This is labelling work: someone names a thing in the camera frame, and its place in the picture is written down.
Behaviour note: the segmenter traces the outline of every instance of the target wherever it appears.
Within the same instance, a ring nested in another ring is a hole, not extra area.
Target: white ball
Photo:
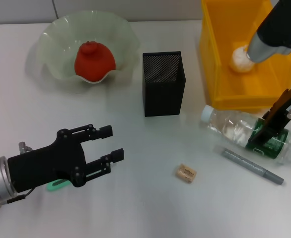
[[[238,73],[246,73],[249,72],[253,66],[254,62],[250,61],[247,57],[247,45],[242,46],[234,50],[229,66],[232,70]]]

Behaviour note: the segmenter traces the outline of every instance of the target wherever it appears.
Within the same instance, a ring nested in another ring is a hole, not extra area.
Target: yellow plastic bin
[[[229,68],[232,52],[247,45],[272,9],[269,0],[202,0],[200,51],[212,107],[257,111],[269,108],[291,86],[291,54],[274,55],[251,72]]]

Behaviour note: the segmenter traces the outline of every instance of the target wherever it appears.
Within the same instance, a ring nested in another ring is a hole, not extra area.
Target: green bottle label
[[[263,124],[264,120],[259,118],[250,138],[252,138],[263,127]],[[289,131],[287,129],[284,129],[277,137],[271,138],[263,145],[256,145],[254,143],[248,142],[246,148],[275,159],[285,145],[288,132]]]

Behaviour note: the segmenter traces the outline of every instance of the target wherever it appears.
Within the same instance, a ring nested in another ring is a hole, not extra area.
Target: clear plastic bottle
[[[201,120],[236,145],[275,159],[279,164],[291,162],[291,131],[287,129],[260,146],[248,142],[264,122],[254,115],[239,111],[218,111],[205,106]]]

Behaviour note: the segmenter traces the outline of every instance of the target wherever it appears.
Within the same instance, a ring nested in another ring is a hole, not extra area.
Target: table surface
[[[57,83],[35,60],[47,24],[0,25],[0,156],[33,149],[61,128],[113,126],[113,137],[86,142],[87,162],[124,148],[109,175],[81,188],[36,188],[0,209],[0,238],[285,238],[291,237],[291,165],[231,145],[199,125],[206,104],[197,55],[201,21],[132,23],[141,41],[132,79],[92,87]],[[186,85],[179,116],[145,118],[144,52],[181,51]],[[225,145],[285,179],[283,186],[213,152]],[[184,163],[192,184],[175,177]]]

